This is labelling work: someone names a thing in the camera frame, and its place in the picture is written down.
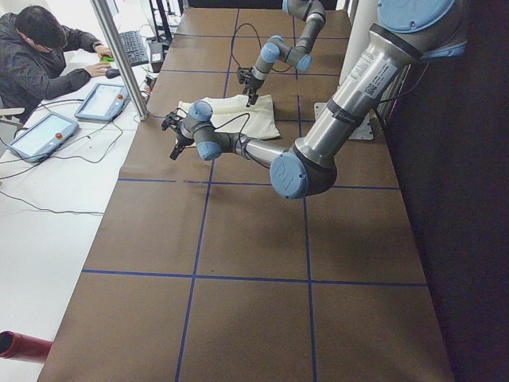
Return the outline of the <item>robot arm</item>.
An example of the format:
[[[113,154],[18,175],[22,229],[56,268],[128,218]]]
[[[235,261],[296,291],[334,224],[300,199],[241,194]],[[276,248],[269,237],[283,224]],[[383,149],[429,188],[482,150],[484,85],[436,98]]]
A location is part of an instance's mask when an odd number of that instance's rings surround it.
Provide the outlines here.
[[[284,0],[282,10],[289,16],[304,21],[305,27],[295,46],[287,45],[281,36],[273,35],[261,47],[252,67],[238,69],[238,81],[244,86],[243,94],[247,95],[246,107],[256,104],[257,91],[263,86],[276,61],[301,72],[307,71],[311,65],[313,45],[326,22],[323,4],[313,0]]]
[[[398,73],[409,64],[464,52],[469,8],[467,1],[378,2],[367,47],[306,136],[282,148],[242,132],[222,132],[212,124],[212,106],[198,100],[185,115],[167,114],[161,125],[176,135],[171,159],[187,146],[195,146],[205,161],[233,153],[267,167],[281,197],[327,191],[336,181],[336,154]]]

